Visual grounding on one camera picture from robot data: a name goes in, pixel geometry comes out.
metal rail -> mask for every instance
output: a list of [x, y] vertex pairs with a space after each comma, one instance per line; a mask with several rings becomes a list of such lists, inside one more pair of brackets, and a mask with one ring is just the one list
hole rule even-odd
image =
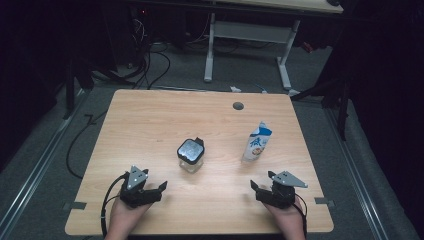
[[327, 117], [327, 120], [330, 123], [330, 127], [337, 138], [340, 149], [344, 155], [344, 163], [348, 170], [349, 177], [353, 183], [353, 188], [358, 196], [359, 203], [361, 204], [362, 210], [364, 211], [365, 217], [368, 221], [368, 224], [371, 228], [372, 233], [374, 234], [375, 239], [386, 240], [389, 239], [387, 233], [384, 229], [383, 223], [380, 220], [377, 209], [374, 206], [374, 202], [371, 199], [371, 196], [368, 193], [368, 190], [362, 181], [361, 174], [359, 173], [355, 161], [349, 151], [349, 148], [345, 141], [340, 138], [339, 132], [337, 130], [337, 119], [334, 112], [331, 109], [324, 109], [324, 113]]
[[50, 163], [53, 161], [58, 144], [65, 135], [65, 132], [72, 122], [72, 119], [77, 113], [78, 109], [87, 99], [87, 95], [88, 93], [85, 93], [83, 90], [78, 92], [76, 108], [70, 113], [68, 118], [63, 120], [59, 128], [56, 130], [47, 147], [44, 149], [44, 152], [38, 160], [36, 166], [28, 176], [15, 200], [9, 207], [6, 215], [3, 216], [3, 219], [0, 222], [0, 239], [9, 239], [10, 233], [18, 222], [22, 212], [25, 210], [28, 202], [31, 200], [35, 190], [37, 190], [37, 187], [43, 179], [43, 176], [50, 166]]

desk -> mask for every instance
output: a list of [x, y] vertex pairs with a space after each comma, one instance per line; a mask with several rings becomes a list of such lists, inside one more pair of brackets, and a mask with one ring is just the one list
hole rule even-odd
[[[326, 0], [217, 0], [223, 3], [245, 4], [271, 8], [286, 8], [300, 11], [316, 11], [324, 13], [343, 12], [343, 8], [334, 7]], [[284, 49], [277, 57], [277, 65], [280, 71], [281, 81], [286, 90], [291, 89], [290, 79], [286, 69], [286, 61], [298, 31], [300, 20], [296, 19], [292, 27], [274, 27], [256, 24], [234, 23], [227, 21], [215, 21], [215, 14], [211, 14], [209, 30], [209, 48], [206, 57], [205, 82], [212, 81], [213, 60], [214, 60], [214, 39], [215, 37], [235, 38], [242, 40], [263, 41], [284, 44]]]
[[[244, 109], [235, 110], [234, 102]], [[248, 136], [260, 121], [273, 131], [271, 139], [257, 161], [242, 163]], [[177, 149], [196, 137], [205, 143], [204, 164], [190, 174], [179, 167]], [[315, 203], [323, 193], [287, 95], [118, 90], [75, 199], [87, 205], [71, 211], [68, 234], [101, 234], [106, 191], [131, 165], [149, 169], [145, 189], [168, 181], [162, 201], [150, 208], [134, 234], [277, 233], [271, 214], [250, 188], [252, 179], [269, 189], [269, 170], [289, 171], [309, 185], [296, 188], [308, 205], [309, 232], [333, 229], [327, 205]]]

wooden table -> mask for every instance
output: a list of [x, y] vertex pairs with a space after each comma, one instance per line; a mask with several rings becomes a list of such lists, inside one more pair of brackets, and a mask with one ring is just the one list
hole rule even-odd
[[[235, 110], [234, 102], [244, 104]], [[241, 162], [249, 134], [264, 121], [273, 131], [265, 151]], [[180, 168], [177, 149], [204, 140], [204, 165], [195, 174]], [[329, 232], [333, 222], [290, 98], [282, 94], [118, 90], [66, 224], [70, 235], [100, 235], [100, 209], [110, 184], [131, 165], [149, 169], [145, 189], [168, 181], [134, 234], [277, 233], [272, 216], [255, 200], [254, 180], [269, 189], [269, 170], [289, 171], [309, 185], [296, 188], [308, 205], [308, 231]], [[122, 182], [111, 195], [116, 195]], [[107, 219], [111, 203], [108, 204]]]

human hand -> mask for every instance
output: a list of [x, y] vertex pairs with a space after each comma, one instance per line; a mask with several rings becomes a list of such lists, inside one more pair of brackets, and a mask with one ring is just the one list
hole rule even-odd
[[130, 208], [121, 199], [116, 198], [110, 213], [109, 231], [105, 240], [124, 240], [153, 204]]
[[[299, 198], [296, 196], [294, 203], [300, 210]], [[275, 222], [280, 229], [286, 240], [305, 240], [305, 234], [303, 232], [303, 219], [299, 211], [290, 206], [286, 209], [280, 209], [264, 203], [264, 206], [273, 215]]]

small dark object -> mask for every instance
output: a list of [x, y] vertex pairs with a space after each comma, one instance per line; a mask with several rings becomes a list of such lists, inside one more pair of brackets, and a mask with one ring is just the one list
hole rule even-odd
[[234, 108], [235, 110], [243, 110], [244, 105], [243, 105], [243, 103], [241, 103], [241, 102], [235, 102], [235, 103], [233, 103], [233, 108]]
[[131, 172], [125, 182], [122, 184], [120, 198], [128, 206], [136, 208], [141, 205], [159, 202], [162, 198], [162, 192], [166, 189], [167, 181], [162, 183], [158, 189], [144, 190], [148, 169], [140, 171], [132, 166]]
[[250, 180], [250, 187], [256, 192], [256, 200], [281, 209], [294, 204], [296, 200], [294, 186], [308, 186], [289, 172], [282, 172], [277, 175], [268, 171], [268, 177], [273, 180], [271, 191], [259, 188], [258, 184], [252, 180]]
[[327, 2], [331, 5], [331, 6], [339, 6], [340, 5], [340, 0], [327, 0]]
[[178, 148], [178, 158], [185, 161], [190, 165], [196, 164], [205, 152], [203, 140], [196, 138], [196, 140], [187, 139]]

